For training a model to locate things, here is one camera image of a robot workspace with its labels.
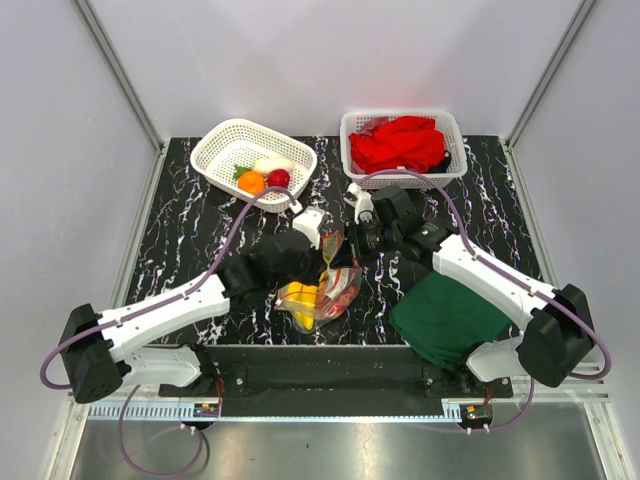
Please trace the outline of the yellow fake banana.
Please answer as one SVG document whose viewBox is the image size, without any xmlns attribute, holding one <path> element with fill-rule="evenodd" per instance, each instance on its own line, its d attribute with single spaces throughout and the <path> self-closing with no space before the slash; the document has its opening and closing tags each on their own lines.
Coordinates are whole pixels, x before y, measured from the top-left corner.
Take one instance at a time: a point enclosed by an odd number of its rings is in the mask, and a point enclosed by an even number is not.
<svg viewBox="0 0 640 480">
<path fill-rule="evenodd" d="M 314 329 L 318 293 L 318 286 L 299 282 L 292 282 L 285 287 L 283 301 L 286 310 L 291 313 L 295 326 L 304 333 Z"/>
</svg>

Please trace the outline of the clear zip top bag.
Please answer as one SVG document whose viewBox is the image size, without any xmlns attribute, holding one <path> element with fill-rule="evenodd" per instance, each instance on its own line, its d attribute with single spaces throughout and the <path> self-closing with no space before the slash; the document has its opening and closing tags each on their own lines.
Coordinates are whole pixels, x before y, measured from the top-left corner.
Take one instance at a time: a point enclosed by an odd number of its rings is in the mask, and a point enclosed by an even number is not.
<svg viewBox="0 0 640 480">
<path fill-rule="evenodd" d="M 339 232 L 322 236 L 323 259 L 327 266 L 342 243 Z M 298 331 L 310 334 L 346 311 L 359 294 L 361 278 L 361 268 L 333 269 L 328 266 L 319 277 L 318 286 L 292 282 L 282 287 L 277 293 L 275 308 L 287 312 Z"/>
</svg>

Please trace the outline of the red fake strawberry bunch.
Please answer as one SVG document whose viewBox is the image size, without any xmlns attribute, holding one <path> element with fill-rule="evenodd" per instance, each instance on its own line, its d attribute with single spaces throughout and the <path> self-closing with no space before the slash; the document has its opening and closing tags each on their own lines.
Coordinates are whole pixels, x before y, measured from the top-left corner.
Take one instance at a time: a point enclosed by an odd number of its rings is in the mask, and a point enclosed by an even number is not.
<svg viewBox="0 0 640 480">
<path fill-rule="evenodd" d="M 341 316 L 359 294 L 359 285 L 351 284 L 340 292 L 321 293 L 318 297 L 320 320 L 334 320 Z"/>
</svg>

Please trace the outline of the red fake apple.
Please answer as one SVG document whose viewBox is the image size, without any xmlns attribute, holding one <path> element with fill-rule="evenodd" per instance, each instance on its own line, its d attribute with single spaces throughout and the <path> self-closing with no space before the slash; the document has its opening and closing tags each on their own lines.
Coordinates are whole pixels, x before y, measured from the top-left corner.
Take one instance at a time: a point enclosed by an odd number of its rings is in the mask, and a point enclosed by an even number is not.
<svg viewBox="0 0 640 480">
<path fill-rule="evenodd" d="M 285 169 L 276 169 L 269 173 L 267 184 L 269 187 L 281 187 L 287 189 L 290 185 L 290 173 Z"/>
</svg>

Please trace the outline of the orange fake fruit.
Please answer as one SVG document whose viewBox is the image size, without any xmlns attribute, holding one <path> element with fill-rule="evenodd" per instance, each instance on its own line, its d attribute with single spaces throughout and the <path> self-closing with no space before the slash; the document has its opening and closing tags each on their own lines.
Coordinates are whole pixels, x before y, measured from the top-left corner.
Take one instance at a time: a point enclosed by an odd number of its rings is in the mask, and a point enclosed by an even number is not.
<svg viewBox="0 0 640 480">
<path fill-rule="evenodd" d="M 237 187 L 250 195 L 257 195 L 266 188 L 266 181 L 259 172 L 247 171 L 238 178 Z"/>
</svg>

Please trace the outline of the pale cream fake food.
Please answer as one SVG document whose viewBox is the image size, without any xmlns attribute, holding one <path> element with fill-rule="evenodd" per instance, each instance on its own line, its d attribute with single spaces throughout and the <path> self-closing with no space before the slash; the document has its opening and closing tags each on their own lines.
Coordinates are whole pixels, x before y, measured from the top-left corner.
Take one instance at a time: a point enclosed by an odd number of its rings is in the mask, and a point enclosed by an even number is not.
<svg viewBox="0 0 640 480">
<path fill-rule="evenodd" d="M 262 176 L 268 176 L 275 170 L 285 170 L 291 173 L 294 170 L 294 162 L 284 157 L 264 157 L 255 160 L 250 167 L 238 166 L 234 167 L 234 179 L 239 179 L 245 173 L 250 171 L 256 172 Z"/>
</svg>

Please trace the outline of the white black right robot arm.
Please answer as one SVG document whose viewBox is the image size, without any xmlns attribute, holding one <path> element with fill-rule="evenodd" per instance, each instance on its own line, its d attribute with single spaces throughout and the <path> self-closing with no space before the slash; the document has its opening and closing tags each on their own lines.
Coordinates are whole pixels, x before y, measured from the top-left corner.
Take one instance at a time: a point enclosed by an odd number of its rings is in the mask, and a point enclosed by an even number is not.
<svg viewBox="0 0 640 480">
<path fill-rule="evenodd" d="M 345 225 L 347 263 L 397 251 L 471 290 L 520 329 L 515 338 L 475 342 L 464 353 L 464 365 L 453 374 L 463 395 L 476 396 L 490 381 L 521 374 L 557 387 L 593 349 L 591 313 L 579 288 L 557 289 L 518 272 L 474 245 L 459 222 L 422 218 L 397 185 L 369 193 L 352 183 L 345 200 L 355 215 Z"/>
</svg>

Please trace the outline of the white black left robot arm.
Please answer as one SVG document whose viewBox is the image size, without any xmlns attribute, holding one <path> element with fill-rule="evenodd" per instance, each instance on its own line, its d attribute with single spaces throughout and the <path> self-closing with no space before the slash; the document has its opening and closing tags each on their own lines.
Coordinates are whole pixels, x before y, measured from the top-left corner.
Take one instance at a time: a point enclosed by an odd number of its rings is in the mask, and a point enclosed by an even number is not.
<svg viewBox="0 0 640 480">
<path fill-rule="evenodd" d="M 261 238 L 190 282 L 139 303 L 97 312 L 74 308 L 60 355 L 74 400 L 102 400 L 139 373 L 135 360 L 150 342 L 198 321 L 262 301 L 291 282 L 313 284 L 326 264 L 318 233 L 290 230 Z"/>
</svg>

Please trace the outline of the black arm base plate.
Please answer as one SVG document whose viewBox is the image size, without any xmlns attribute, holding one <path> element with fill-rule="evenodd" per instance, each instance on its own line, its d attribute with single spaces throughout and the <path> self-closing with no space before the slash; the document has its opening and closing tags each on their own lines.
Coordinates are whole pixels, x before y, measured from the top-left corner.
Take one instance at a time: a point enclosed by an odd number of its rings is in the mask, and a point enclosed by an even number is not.
<svg viewBox="0 0 640 480">
<path fill-rule="evenodd" d="M 435 418 L 444 416 L 447 400 L 513 396 L 506 378 L 483 385 L 406 346 L 215 346 L 196 353 L 205 378 L 184 388 L 163 384 L 159 394 L 205 399 L 221 386 L 227 418 Z"/>
</svg>

